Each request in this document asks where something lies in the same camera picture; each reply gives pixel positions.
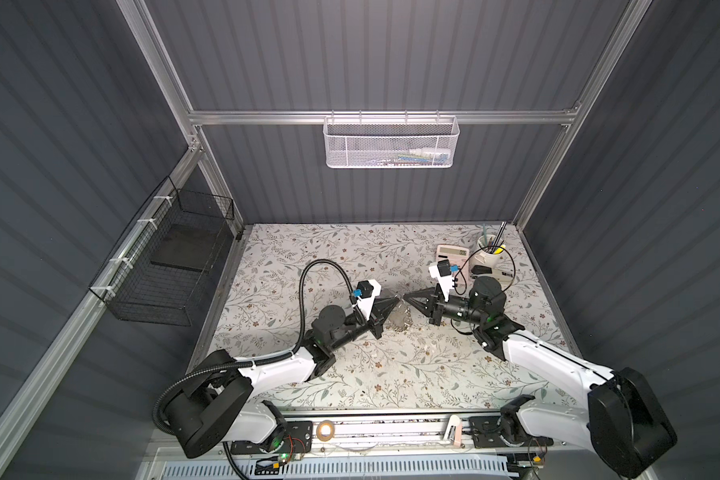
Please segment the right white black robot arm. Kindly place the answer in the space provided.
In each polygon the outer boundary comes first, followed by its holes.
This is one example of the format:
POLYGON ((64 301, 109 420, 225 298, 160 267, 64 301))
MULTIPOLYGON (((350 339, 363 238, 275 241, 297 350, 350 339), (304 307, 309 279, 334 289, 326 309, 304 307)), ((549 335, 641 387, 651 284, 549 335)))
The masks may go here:
POLYGON ((544 403, 520 394, 505 404, 495 429, 505 444, 524 446, 546 437, 587 449, 616 474, 634 479, 678 442, 678 435, 647 379, 638 371, 597 365, 533 335, 505 312, 498 280, 481 276, 467 296, 453 295, 449 279, 404 295, 433 325, 455 320, 494 357, 541 376, 576 406, 544 403))

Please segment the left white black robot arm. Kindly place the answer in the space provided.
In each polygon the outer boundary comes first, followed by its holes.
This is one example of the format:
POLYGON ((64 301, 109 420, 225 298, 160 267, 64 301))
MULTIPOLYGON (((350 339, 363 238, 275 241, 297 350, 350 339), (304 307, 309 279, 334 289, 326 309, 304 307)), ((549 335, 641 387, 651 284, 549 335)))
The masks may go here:
POLYGON ((322 376, 335 364, 338 349, 367 333, 380 338, 399 302, 397 297, 359 299, 349 313, 329 305, 319 312, 295 353, 237 361, 226 350, 217 350, 158 397, 153 422, 174 436, 190 459, 218 444, 276 451, 288 435, 287 421, 271 401, 254 398, 322 376))

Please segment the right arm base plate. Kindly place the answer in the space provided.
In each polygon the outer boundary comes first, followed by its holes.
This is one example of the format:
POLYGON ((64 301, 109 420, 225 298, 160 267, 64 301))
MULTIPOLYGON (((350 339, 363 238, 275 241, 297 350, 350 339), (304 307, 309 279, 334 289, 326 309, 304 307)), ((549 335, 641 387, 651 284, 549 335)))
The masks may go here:
POLYGON ((554 440, 545 436, 531 436, 514 417, 472 416, 468 432, 476 448, 549 447, 554 440))

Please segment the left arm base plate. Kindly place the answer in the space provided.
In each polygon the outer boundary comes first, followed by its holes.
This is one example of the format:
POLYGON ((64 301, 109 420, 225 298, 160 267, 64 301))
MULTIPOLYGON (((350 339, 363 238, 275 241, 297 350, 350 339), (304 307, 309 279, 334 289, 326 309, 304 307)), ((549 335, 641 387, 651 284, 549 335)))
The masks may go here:
POLYGON ((312 449, 313 433, 314 423, 311 421, 288 421, 277 442, 255 444, 235 441, 231 443, 231 451, 235 455, 309 453, 312 449))

